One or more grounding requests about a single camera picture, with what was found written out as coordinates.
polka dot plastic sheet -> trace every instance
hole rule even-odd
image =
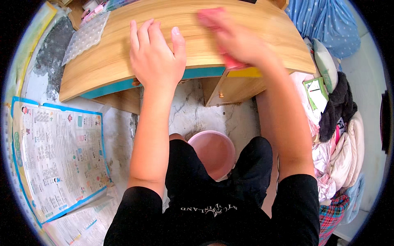
[[[64,54],[62,66],[100,42],[102,32],[107,24],[110,13],[109,11],[93,18],[73,34]]]
[[[356,21],[342,0],[290,0],[284,10],[302,38],[320,41],[337,58],[359,50]]]

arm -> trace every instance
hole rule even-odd
[[[261,70],[273,118],[275,145],[280,157],[279,180],[293,174],[314,177],[307,117],[282,61],[263,40],[234,23],[226,12],[211,10],[206,18],[216,26],[216,41],[232,57]]]
[[[139,30],[130,23],[130,62],[144,86],[144,100],[130,161],[128,188],[142,186],[163,198],[169,157],[168,118],[175,88],[186,67],[185,40],[177,27],[171,31],[174,52],[151,19]]]

hand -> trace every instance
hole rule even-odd
[[[223,9],[201,9],[198,13],[202,25],[213,31],[220,49],[241,62],[257,66],[261,59],[274,56],[264,41],[246,27],[238,25]]]
[[[148,20],[138,29],[130,22],[131,68],[145,90],[172,91],[182,79],[186,67],[185,39],[177,27],[171,30],[174,52],[160,30],[161,22]]]

black shorts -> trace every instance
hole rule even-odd
[[[173,202],[197,192],[226,192],[261,207],[272,171],[272,149],[263,137],[253,138],[243,148],[227,180],[216,182],[205,170],[193,147],[175,139],[170,141],[165,185]]]

desk top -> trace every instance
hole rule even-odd
[[[135,77],[129,60],[132,19],[138,26],[150,18],[161,21],[161,30],[171,49],[171,29],[178,26],[186,40],[186,68],[223,66],[212,34],[199,24],[196,15],[199,9],[214,7],[224,7],[238,23],[262,37],[286,68],[316,72],[296,27],[284,11],[267,0],[258,0],[256,4],[239,0],[140,0],[112,11],[101,41],[66,65],[60,101]]]

